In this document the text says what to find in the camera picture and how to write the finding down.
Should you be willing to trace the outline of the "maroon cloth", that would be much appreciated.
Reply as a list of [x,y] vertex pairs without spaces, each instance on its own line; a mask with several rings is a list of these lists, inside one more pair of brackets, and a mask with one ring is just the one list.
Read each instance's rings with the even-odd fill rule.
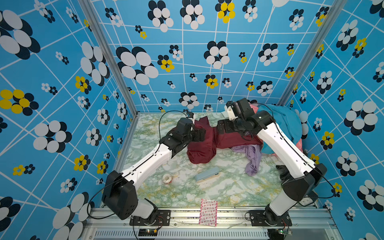
[[258,137],[241,136],[240,133],[219,134],[216,127],[210,126],[208,117],[195,121],[197,129],[206,131],[202,142],[191,142],[188,144],[187,155],[193,164],[207,164],[216,155],[217,149],[227,149],[243,145],[259,145],[263,141]]

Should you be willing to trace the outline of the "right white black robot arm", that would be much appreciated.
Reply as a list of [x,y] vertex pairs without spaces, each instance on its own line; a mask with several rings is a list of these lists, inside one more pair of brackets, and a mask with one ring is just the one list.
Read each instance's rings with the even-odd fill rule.
[[264,220],[270,226],[282,221],[282,217],[299,203],[325,178],[327,168],[316,165],[283,133],[271,112],[254,112],[247,99],[226,103],[228,118],[218,121],[219,134],[249,133],[267,144],[284,163],[288,179],[283,190],[266,206]]

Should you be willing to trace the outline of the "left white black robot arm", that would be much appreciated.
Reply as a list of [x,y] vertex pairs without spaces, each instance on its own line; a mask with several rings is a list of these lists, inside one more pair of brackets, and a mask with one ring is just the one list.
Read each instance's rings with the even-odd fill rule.
[[206,130],[197,128],[193,119],[181,118],[149,154],[121,173],[112,171],[108,175],[102,202],[121,220],[134,216],[153,222],[157,206],[149,200],[139,200],[137,190],[161,165],[189,143],[203,142],[205,134]]

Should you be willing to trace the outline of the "pink printed cloth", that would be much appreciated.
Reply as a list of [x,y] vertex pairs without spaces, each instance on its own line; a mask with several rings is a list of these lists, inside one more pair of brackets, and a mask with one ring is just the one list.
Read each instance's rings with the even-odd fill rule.
[[250,103],[250,107],[252,108],[252,110],[254,111],[254,113],[256,114],[259,110],[259,106],[258,104],[251,104]]

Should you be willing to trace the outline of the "lavender cloth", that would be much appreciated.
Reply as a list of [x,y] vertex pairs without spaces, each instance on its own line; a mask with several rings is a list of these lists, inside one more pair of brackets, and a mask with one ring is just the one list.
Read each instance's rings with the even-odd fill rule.
[[232,147],[231,150],[235,153],[245,154],[249,162],[245,167],[245,173],[253,177],[259,172],[260,163],[262,160],[260,145],[242,145]]

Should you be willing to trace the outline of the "teal cloth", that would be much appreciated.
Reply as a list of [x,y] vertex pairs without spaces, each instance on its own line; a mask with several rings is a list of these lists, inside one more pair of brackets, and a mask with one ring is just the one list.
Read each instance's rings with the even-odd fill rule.
[[299,148],[302,152],[302,123],[299,116],[292,110],[283,106],[268,105],[258,106],[258,111],[267,111],[269,114],[274,115],[274,119],[280,126],[282,132]]

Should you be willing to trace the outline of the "black cloth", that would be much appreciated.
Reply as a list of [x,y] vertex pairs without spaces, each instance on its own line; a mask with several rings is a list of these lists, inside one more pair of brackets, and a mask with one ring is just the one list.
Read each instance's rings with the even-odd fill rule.
[[276,165],[276,169],[280,173],[280,180],[282,185],[286,181],[293,179],[292,175],[290,174],[288,168],[285,165]]

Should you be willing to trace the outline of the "light blue stapler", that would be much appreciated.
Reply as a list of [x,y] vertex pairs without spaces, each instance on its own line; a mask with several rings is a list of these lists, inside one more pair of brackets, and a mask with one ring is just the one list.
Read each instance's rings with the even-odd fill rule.
[[218,176],[219,174],[220,174],[220,168],[214,167],[214,168],[208,169],[204,172],[197,174],[194,177],[194,179],[195,179],[196,183],[200,183],[200,182],[209,180],[211,178],[214,178],[214,177]]

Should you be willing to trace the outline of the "clear tape roll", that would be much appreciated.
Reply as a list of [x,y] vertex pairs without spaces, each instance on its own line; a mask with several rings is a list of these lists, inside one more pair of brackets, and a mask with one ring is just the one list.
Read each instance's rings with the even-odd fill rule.
[[169,184],[172,182],[172,176],[170,174],[164,174],[162,179],[164,184]]

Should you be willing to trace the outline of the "pink patterned packet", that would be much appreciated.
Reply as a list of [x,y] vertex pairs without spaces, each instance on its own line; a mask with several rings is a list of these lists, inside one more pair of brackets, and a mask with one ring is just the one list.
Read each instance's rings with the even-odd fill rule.
[[217,226],[218,202],[212,200],[201,200],[199,224],[204,226]]

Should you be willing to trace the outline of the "left green circuit board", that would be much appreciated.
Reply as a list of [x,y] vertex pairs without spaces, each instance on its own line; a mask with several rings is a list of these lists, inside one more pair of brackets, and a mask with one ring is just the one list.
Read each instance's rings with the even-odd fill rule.
[[157,229],[139,229],[139,237],[156,237],[158,235]]

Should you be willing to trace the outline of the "green circuit board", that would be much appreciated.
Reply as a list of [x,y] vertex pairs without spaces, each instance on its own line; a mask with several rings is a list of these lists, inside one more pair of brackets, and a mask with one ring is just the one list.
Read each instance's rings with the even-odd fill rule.
[[157,229],[139,229],[139,237],[156,237],[158,235]]
[[287,240],[292,235],[292,231],[286,231],[282,229],[268,229],[268,235],[270,240]]

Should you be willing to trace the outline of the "right green circuit board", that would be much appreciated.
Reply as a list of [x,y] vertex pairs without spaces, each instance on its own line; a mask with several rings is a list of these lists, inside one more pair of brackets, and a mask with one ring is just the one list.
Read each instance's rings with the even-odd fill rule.
[[286,231],[282,229],[268,229],[268,235],[270,240],[287,240],[292,235],[292,231]]

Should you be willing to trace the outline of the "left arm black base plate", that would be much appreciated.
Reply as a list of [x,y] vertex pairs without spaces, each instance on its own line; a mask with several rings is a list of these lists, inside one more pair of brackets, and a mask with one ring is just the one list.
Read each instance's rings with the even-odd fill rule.
[[162,227],[169,226],[171,219],[171,210],[157,210],[151,214],[149,218],[143,219],[141,217],[132,217],[130,226],[148,226],[148,227]]

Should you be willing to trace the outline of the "aluminium front rail frame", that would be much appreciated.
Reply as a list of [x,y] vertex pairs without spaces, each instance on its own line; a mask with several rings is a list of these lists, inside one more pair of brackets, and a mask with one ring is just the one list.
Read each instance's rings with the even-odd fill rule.
[[327,209],[292,208],[275,225],[267,224],[262,207],[218,207],[204,219],[200,208],[159,209],[152,224],[132,217],[120,220],[96,209],[82,240],[340,240]]

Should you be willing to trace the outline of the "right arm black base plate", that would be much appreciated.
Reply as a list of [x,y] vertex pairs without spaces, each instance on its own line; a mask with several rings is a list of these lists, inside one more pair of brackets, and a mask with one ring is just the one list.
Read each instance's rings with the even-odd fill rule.
[[253,227],[291,227],[292,220],[288,212],[277,216],[274,212],[264,210],[250,210],[245,218],[251,222]]

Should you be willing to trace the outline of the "right aluminium corner post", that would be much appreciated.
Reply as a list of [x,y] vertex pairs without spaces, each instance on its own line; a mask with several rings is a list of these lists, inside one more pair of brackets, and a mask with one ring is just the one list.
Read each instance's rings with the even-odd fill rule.
[[327,18],[325,19],[324,23],[320,26],[314,39],[312,40],[311,44],[309,45],[306,53],[304,54],[302,60],[300,61],[299,65],[298,65],[298,68],[297,68],[293,78],[290,80],[284,93],[282,94],[281,98],[279,99],[277,106],[284,106],[288,102],[291,92],[293,91],[294,87],[299,83],[301,77],[305,73],[305,70],[308,68],[313,57],[315,56],[315,53],[316,53],[318,47],[325,40],[325,37],[328,35],[329,31],[333,27],[335,21],[339,17],[339,15],[340,15],[342,9],[344,8],[344,6],[346,5],[346,3],[347,3],[347,0],[340,0],[340,1],[336,0],[333,2],[333,4],[330,7],[330,11],[328,13]]

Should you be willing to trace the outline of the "aluminium corner post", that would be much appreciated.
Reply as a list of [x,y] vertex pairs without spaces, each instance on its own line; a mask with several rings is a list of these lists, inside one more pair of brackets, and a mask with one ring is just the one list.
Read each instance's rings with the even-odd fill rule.
[[299,65],[298,65],[298,68],[297,68],[293,78],[290,80],[284,93],[282,94],[281,98],[279,99],[277,106],[284,106],[288,102],[291,92],[293,91],[294,87],[299,83],[301,77],[305,73],[305,70],[308,68],[313,57],[315,56],[315,53],[316,53],[318,47],[325,40],[325,37],[328,35],[329,31],[333,27],[335,21],[339,17],[339,15],[340,15],[342,9],[344,8],[344,6],[346,5],[346,3],[347,3],[347,0],[340,0],[340,1],[336,0],[333,2],[333,4],[330,7],[330,11],[328,13],[327,18],[325,19],[324,23],[320,26],[314,39],[312,40],[311,44],[309,45],[306,53],[304,54],[302,60],[300,61]]
[[121,93],[126,100],[128,107],[133,114],[133,119],[135,119],[138,115],[138,111],[136,109],[136,106],[134,104],[134,101],[132,100],[130,93],[128,91],[128,87],[123,79],[123,75],[121,74],[118,64],[116,63],[112,50],[110,49],[107,39],[105,37],[105,34],[102,30],[102,25],[99,23],[96,13],[93,10],[92,3],[90,1],[86,0],[79,0],[79,4],[85,14],[85,17],[90,22],[91,28],[93,29],[93,33],[95,35],[95,38],[106,58],[106,61],[109,65],[109,68],[112,72],[112,74],[115,77],[115,80],[117,82],[118,87],[121,90]]

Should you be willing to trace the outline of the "left aluminium corner post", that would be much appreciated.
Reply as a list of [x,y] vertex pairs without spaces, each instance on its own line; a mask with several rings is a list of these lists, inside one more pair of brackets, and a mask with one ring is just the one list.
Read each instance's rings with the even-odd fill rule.
[[93,29],[93,33],[95,35],[95,38],[106,58],[106,61],[109,65],[109,68],[112,72],[112,74],[115,77],[115,80],[117,82],[118,87],[121,90],[121,93],[126,100],[128,107],[133,114],[133,119],[135,119],[138,115],[138,111],[136,109],[136,106],[134,104],[134,101],[132,100],[130,93],[128,91],[128,87],[123,79],[123,75],[121,74],[118,64],[116,63],[112,50],[110,49],[107,39],[105,37],[105,34],[102,30],[102,25],[99,23],[96,13],[93,10],[92,3],[90,1],[86,0],[79,0],[79,4],[85,14],[85,17],[90,22],[91,28]]

